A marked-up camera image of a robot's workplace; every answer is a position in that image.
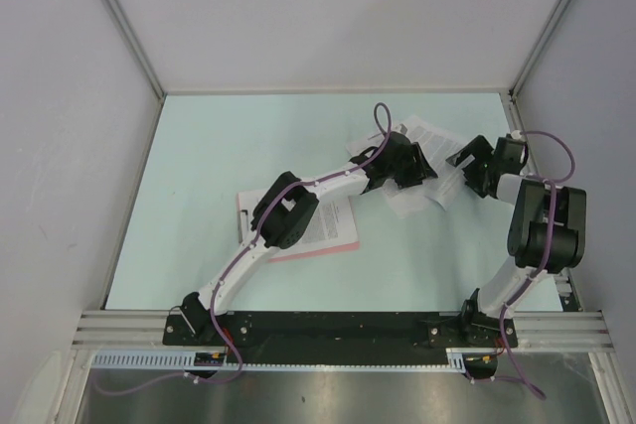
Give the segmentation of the printed form sheet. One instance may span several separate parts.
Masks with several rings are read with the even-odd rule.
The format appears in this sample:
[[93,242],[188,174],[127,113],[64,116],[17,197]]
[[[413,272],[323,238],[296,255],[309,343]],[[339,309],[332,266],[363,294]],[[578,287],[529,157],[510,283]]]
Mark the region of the printed form sheet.
[[[399,122],[392,126],[392,132],[397,132],[404,136],[407,135],[408,128],[403,122]],[[381,145],[384,139],[384,134],[380,131],[373,133],[369,136],[351,141],[346,144],[346,150],[351,156],[356,156],[362,153],[369,147],[378,147]]]

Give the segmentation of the metal clipboard clip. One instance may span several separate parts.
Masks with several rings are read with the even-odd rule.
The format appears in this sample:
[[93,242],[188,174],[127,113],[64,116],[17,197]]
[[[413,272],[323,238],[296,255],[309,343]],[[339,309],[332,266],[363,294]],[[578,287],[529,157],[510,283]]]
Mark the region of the metal clipboard clip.
[[243,243],[249,232],[249,212],[245,209],[238,210],[238,242]]

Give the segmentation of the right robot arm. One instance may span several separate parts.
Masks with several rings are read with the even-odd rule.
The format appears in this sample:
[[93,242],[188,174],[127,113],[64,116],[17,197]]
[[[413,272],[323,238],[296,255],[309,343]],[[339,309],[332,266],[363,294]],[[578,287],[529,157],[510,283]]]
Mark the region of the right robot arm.
[[[525,174],[528,138],[555,140],[570,161],[560,179]],[[507,343],[518,305],[542,281],[576,267],[584,254],[586,192],[567,187],[575,161],[571,150],[552,133],[513,131],[492,146],[479,135],[446,159],[462,171],[465,185],[482,199],[514,207],[507,236],[508,258],[493,278],[464,301],[454,324],[469,347]]]

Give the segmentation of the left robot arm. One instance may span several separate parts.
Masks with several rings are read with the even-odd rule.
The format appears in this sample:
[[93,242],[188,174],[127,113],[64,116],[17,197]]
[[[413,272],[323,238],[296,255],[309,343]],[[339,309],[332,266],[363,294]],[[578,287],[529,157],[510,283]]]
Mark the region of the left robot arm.
[[213,280],[184,298],[180,315],[186,335],[201,345],[220,335],[218,316],[229,310],[259,265],[302,238],[321,204],[363,195],[388,180],[406,189],[437,177],[421,146],[398,132],[387,133],[378,147],[323,176],[302,179],[289,171],[282,173],[253,209],[249,232],[237,254]]

